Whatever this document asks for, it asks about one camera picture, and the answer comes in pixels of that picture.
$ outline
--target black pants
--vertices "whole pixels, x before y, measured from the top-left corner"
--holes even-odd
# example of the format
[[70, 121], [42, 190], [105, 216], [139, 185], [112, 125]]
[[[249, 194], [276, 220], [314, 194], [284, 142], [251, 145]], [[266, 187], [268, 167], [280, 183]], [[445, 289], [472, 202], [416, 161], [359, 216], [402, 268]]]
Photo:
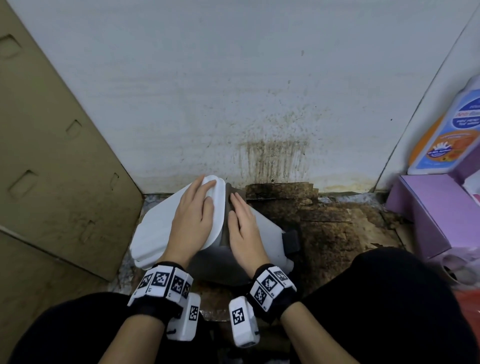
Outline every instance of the black pants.
[[[97, 363], [126, 315], [128, 297], [97, 293], [44, 312], [11, 364]], [[413, 255], [382, 248], [303, 301], [360, 363], [479, 363], [476, 339], [449, 288]], [[162, 339], [159, 363], [216, 363], [205, 322], [191, 342]], [[292, 363], [298, 362], [292, 353]]]

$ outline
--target cardboard panel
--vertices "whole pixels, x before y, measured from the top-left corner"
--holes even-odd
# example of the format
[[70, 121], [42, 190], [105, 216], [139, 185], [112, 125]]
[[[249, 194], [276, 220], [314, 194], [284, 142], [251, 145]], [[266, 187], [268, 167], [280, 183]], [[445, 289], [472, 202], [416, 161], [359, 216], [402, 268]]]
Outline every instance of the cardboard panel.
[[5, 0], [0, 121], [0, 225], [112, 279], [141, 194]]
[[47, 308], [89, 293], [107, 282], [0, 232], [0, 363]]

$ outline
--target mold stain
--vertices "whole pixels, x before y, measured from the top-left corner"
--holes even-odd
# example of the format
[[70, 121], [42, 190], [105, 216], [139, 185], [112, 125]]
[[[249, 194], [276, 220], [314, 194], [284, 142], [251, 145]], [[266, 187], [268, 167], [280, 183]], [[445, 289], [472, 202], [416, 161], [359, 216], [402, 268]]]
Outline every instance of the mold stain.
[[305, 174], [307, 146], [307, 140], [251, 141], [240, 145], [240, 155], [247, 156], [251, 183], [287, 182]]

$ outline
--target label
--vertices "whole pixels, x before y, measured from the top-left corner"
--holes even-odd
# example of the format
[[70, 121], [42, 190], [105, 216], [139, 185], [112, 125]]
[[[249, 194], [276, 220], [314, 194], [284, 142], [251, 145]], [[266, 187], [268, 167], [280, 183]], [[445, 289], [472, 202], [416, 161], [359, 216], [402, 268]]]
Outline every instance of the label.
[[442, 130], [418, 162], [417, 169], [450, 168], [480, 136], [480, 90], [469, 92], [445, 115]]

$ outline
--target person's left hand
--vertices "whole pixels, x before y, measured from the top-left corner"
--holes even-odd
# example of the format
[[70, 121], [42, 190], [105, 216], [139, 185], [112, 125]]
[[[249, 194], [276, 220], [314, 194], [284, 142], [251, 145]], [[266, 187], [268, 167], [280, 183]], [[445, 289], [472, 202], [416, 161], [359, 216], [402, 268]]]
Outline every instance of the person's left hand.
[[169, 261], [187, 269], [190, 260], [205, 244], [213, 224], [213, 200], [205, 198], [216, 181], [202, 185], [204, 175], [187, 188], [172, 221], [167, 248], [157, 262]]

